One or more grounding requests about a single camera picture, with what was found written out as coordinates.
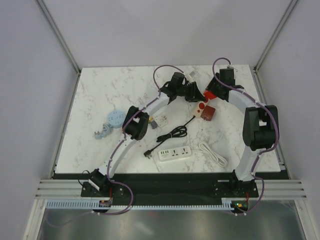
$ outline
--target white marble tabletop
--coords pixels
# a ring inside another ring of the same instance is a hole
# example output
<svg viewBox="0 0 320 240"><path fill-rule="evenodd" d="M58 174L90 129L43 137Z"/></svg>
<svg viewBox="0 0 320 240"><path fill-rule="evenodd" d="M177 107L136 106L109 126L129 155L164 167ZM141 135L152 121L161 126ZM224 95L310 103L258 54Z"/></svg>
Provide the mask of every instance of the white marble tabletop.
<svg viewBox="0 0 320 240"><path fill-rule="evenodd" d="M259 99L249 66L234 67L236 84L242 85L250 95ZM202 93L213 77L211 65L180 68L185 72L197 72L195 79ZM130 106L142 107L154 99L157 95L152 80L154 69L155 66L82 69L55 169L57 174L91 172L106 160L121 136L121 128L114 129L112 134L100 140L95 139L94 132L102 130L109 112L118 109L127 113ZM169 81L174 72L176 70L170 67L159 69L156 76L159 86ZM129 150L116 173L232 172L245 148L242 138L244 115L235 106L217 98L209 102L209 106L216 108L212 121L194 119L187 125L186 137L169 139L155 150L151 159L144 157L143 153L155 146L158 136L184 125L192 117L190 112L195 104L177 97L160 110L161 115L167 117L168 125L157 129L149 125L145 137ZM215 152L225 157L227 167L214 164L202 153L193 153L185 159L159 161L160 150L181 146L198 150L199 142L208 143ZM264 154L260 161L258 172L280 171L274 151Z"/></svg>

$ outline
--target blue round object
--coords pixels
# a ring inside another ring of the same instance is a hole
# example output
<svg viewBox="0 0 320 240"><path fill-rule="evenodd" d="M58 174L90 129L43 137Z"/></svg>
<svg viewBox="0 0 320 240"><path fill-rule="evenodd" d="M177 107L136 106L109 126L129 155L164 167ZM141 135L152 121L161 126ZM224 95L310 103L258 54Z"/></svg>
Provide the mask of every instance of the blue round object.
<svg viewBox="0 0 320 240"><path fill-rule="evenodd" d="M106 120L112 128L118 129L124 124L125 118L126 114L123 111L114 110L108 114Z"/></svg>

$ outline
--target white cable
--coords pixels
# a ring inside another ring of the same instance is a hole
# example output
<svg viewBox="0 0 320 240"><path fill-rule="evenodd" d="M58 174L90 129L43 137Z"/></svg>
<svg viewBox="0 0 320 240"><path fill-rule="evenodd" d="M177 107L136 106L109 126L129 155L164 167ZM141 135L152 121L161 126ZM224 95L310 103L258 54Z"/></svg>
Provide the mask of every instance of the white cable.
<svg viewBox="0 0 320 240"><path fill-rule="evenodd" d="M228 165L227 159L214 152L206 142L200 142L198 147L200 150L194 150L194 153L202 153L208 155L215 164L219 165L222 168L225 168Z"/></svg>

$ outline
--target white power strip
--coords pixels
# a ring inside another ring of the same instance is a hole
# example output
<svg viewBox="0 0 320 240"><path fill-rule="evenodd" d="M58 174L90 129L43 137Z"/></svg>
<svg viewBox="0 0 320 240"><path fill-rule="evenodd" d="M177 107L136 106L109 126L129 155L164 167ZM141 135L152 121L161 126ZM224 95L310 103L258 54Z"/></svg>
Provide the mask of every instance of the white power strip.
<svg viewBox="0 0 320 240"><path fill-rule="evenodd" d="M165 162L169 160L187 158L192 155L191 148L189 146L181 146L166 150L161 150L158 152L160 162Z"/></svg>

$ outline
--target white wall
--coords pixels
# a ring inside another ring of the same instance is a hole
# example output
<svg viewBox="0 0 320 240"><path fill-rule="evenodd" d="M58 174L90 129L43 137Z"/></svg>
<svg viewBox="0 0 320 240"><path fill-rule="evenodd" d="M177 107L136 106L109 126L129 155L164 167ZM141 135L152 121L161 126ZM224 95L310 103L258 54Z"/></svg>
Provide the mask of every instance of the white wall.
<svg viewBox="0 0 320 240"><path fill-rule="evenodd" d="M254 65L290 0L44 0L80 67Z"/></svg>
<svg viewBox="0 0 320 240"><path fill-rule="evenodd" d="M19 240L76 74L33 0L0 7L0 235Z"/></svg>
<svg viewBox="0 0 320 240"><path fill-rule="evenodd" d="M320 226L320 1L300 1L259 72L279 111L286 162Z"/></svg>

